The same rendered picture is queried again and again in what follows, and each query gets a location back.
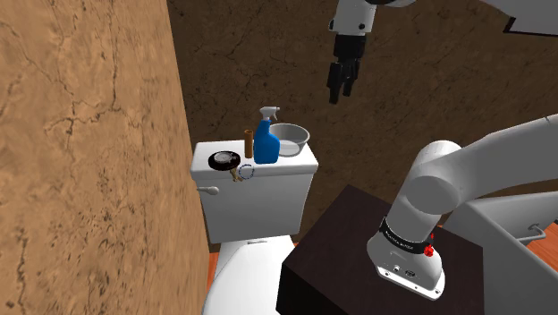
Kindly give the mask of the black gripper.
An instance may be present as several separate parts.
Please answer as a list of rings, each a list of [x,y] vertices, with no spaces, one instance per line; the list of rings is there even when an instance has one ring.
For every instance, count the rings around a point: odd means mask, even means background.
[[[338,63],[330,63],[326,86],[329,88],[329,103],[336,104],[342,94],[349,97],[365,52],[367,37],[337,34],[334,39],[334,56]]]

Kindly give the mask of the grey bowl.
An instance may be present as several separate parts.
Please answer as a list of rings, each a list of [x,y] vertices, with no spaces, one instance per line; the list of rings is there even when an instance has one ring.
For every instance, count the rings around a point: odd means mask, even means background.
[[[280,141],[279,156],[284,158],[299,155],[310,139],[305,128],[293,123],[271,124],[270,132]]]

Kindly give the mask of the blue spray bottle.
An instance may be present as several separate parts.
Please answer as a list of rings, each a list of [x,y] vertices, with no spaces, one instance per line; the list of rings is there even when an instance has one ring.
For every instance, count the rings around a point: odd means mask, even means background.
[[[270,132],[271,118],[276,119],[278,106],[263,106],[259,109],[262,114],[258,128],[254,135],[253,154],[257,164],[274,164],[279,158],[280,141]]]

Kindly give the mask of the black round watch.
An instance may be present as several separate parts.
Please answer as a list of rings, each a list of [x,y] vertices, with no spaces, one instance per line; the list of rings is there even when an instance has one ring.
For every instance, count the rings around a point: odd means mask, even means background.
[[[207,160],[208,165],[216,171],[230,171],[239,166],[241,156],[233,151],[222,150],[213,153]]]

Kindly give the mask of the white toilet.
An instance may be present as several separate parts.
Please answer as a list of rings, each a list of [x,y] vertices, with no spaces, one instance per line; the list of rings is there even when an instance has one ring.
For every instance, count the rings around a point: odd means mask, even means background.
[[[249,180],[234,182],[208,158],[229,150],[252,164]],[[245,158],[241,140],[199,142],[190,168],[207,223],[220,247],[216,272],[201,315],[279,315],[276,301],[283,261],[294,248],[318,162],[309,146],[295,157],[258,165]]]

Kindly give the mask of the dark robot stand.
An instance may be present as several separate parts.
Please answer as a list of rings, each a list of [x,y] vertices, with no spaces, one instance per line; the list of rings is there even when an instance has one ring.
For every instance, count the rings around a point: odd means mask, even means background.
[[[437,227],[446,275],[429,301],[381,278],[366,245],[389,203],[346,186],[282,265],[280,315],[485,315],[483,250]]]

